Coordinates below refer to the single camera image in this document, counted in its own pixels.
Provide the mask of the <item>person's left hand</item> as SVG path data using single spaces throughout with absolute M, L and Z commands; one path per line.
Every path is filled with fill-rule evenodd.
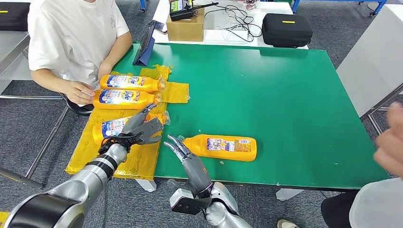
M 111 73 L 114 64 L 107 62 L 106 60 L 101 63 L 98 69 L 97 79 L 100 80 L 102 76 Z

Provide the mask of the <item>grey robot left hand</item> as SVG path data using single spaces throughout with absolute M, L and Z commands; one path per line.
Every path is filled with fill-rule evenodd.
M 157 117 L 149 121 L 145 120 L 149 112 L 156 106 L 154 103 L 149 103 L 137 114 L 130 117 L 118 136 L 129 138 L 131 145 L 153 144 L 160 141 L 161 136 L 155 136 L 156 133 L 163 129 L 160 120 Z

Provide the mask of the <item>person's hand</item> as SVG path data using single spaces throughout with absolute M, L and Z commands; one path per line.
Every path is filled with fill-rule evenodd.
M 376 138 L 374 160 L 388 172 L 403 177 L 403 107 L 391 104 L 387 112 L 389 129 Z

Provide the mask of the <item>person's right hand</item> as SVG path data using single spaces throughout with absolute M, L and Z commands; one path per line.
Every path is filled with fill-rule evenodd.
M 63 80 L 62 93 L 64 93 L 71 102 L 77 105 L 91 104 L 95 95 L 90 85 L 69 80 Z

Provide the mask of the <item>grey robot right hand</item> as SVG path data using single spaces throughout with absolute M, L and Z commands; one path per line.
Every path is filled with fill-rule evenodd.
M 210 197 L 212 181 L 201 159 L 192 153 L 179 138 L 171 135 L 167 135 L 167 137 L 172 143 L 165 141 L 163 142 L 164 145 L 176 154 L 188 176 L 188 180 L 185 183 L 179 183 L 173 179 L 168 180 L 168 187 L 172 191 L 176 191 L 179 188 L 189 190 L 193 196 L 197 196 L 200 199 Z

